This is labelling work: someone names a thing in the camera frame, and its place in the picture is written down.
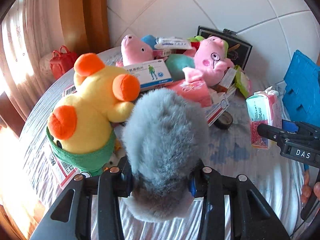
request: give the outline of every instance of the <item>gray fluffy plush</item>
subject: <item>gray fluffy plush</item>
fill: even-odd
[[[193,201],[188,176],[207,155],[209,132],[204,111],[168,89],[138,100],[123,131],[135,177],[124,199],[135,218],[148,221],[184,217]]]

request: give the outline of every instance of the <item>red toy bag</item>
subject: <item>red toy bag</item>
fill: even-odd
[[[77,54],[70,52],[66,46],[61,46],[60,52],[54,50],[52,55],[53,58],[50,60],[50,68],[55,79],[60,78],[64,73],[73,68],[78,58]]]

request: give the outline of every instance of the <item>finger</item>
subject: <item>finger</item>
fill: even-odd
[[[308,185],[310,181],[310,174],[309,174],[309,170],[306,170],[304,172],[304,177],[303,177],[303,185]]]
[[[317,198],[320,199],[320,182],[315,184],[313,190],[314,190]]]
[[[304,195],[306,198],[309,198],[312,193],[312,188],[308,185],[303,185],[302,187],[302,195]]]
[[[303,203],[303,204],[305,204],[305,203],[307,203],[308,202],[308,198],[305,196],[305,195],[301,195],[301,202]]]

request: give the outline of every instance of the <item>blue plastic toy house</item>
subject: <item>blue plastic toy house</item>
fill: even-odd
[[[297,50],[284,81],[283,103],[290,119],[320,127],[320,67]]]

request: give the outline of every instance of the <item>yellow plush toy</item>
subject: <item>yellow plush toy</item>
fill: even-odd
[[[81,55],[74,70],[77,93],[56,104],[47,136],[59,159],[95,176],[114,158],[110,122],[124,122],[130,116],[140,84],[123,68],[105,66],[93,53]]]

